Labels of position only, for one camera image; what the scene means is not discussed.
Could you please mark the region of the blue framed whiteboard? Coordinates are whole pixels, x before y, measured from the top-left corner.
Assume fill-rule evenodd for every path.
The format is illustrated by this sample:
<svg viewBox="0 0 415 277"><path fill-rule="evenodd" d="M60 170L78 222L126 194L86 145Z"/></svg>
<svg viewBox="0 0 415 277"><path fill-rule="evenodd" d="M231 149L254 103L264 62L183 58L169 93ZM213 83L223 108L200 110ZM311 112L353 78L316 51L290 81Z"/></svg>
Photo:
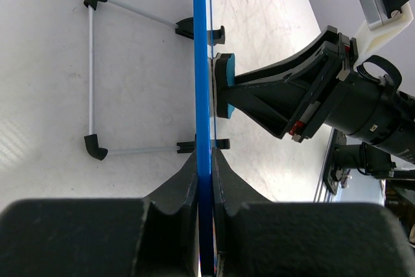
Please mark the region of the blue framed whiteboard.
<svg viewBox="0 0 415 277"><path fill-rule="evenodd" d="M207 0L193 0L198 229L202 276L215 275Z"/></svg>

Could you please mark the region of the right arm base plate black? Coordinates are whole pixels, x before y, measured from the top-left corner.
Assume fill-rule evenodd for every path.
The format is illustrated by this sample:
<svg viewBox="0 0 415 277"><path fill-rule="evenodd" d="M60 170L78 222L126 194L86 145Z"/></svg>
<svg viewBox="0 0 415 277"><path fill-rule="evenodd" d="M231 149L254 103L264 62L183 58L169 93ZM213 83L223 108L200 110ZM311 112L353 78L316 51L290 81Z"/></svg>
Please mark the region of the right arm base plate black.
<svg viewBox="0 0 415 277"><path fill-rule="evenodd" d="M324 182L327 189L332 195L336 195L341 178L344 176L344 170L341 169L340 165L336 162L335 154L339 150L340 146L345 145L347 142L346 136L336 130L335 140L331 147L331 155L329 156L329 164L327 165Z"/></svg>

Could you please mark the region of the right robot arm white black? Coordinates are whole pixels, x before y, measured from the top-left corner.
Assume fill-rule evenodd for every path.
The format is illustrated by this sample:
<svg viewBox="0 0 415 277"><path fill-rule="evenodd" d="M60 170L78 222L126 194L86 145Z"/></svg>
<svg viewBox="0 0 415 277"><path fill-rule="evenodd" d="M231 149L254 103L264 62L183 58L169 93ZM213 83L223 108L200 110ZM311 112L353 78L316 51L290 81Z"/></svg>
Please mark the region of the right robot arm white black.
<svg viewBox="0 0 415 277"><path fill-rule="evenodd" d="M401 158L414 161L414 97L400 90L401 73L373 55L368 62L384 76L369 75L357 62L357 42L327 27L291 57L241 75L235 57L213 63L215 113L238 109L276 138L314 136L322 125Z"/></svg>

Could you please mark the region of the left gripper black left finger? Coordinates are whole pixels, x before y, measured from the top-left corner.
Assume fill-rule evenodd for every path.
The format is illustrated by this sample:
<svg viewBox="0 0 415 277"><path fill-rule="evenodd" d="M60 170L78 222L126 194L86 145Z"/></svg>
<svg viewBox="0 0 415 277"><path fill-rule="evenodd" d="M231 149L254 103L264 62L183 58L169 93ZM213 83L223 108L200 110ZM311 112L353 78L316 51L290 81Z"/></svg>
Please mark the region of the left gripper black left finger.
<svg viewBox="0 0 415 277"><path fill-rule="evenodd" d="M1 212L2 276L196 276L196 155L143 198L25 199Z"/></svg>

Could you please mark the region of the blue whiteboard eraser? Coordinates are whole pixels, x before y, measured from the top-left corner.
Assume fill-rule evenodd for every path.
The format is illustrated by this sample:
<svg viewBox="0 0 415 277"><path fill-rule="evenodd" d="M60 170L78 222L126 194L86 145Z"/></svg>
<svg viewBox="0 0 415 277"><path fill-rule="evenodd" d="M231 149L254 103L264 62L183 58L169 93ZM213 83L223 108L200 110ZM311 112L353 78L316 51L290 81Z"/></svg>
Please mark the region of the blue whiteboard eraser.
<svg viewBox="0 0 415 277"><path fill-rule="evenodd" d="M212 90L214 116L230 119L234 107L221 99L221 93L235 84L235 54L217 53L212 62Z"/></svg>

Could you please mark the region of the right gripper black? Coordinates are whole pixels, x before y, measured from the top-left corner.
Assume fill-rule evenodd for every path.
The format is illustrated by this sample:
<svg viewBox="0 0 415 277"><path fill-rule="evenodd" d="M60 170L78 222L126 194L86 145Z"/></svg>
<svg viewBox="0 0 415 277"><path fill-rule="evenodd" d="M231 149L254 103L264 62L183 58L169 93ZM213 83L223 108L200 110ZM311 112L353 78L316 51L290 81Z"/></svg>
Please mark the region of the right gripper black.
<svg viewBox="0 0 415 277"><path fill-rule="evenodd" d="M296 54L237 75L235 84L223 91L220 98L274 137L290 134L301 143L313 137L324 124L330 109L340 99L334 94L335 88L347 79L358 56L356 39L328 26ZM300 72L288 82L243 84L294 67Z"/></svg>

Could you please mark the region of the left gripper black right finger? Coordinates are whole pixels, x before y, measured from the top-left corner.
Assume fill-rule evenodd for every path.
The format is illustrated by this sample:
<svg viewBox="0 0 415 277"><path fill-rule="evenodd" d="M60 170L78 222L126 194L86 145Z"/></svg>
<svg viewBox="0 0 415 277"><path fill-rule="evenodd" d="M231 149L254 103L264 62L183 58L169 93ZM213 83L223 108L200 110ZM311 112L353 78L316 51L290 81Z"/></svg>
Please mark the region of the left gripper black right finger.
<svg viewBox="0 0 415 277"><path fill-rule="evenodd" d="M413 276L414 251L384 207L272 202L213 149L218 276Z"/></svg>

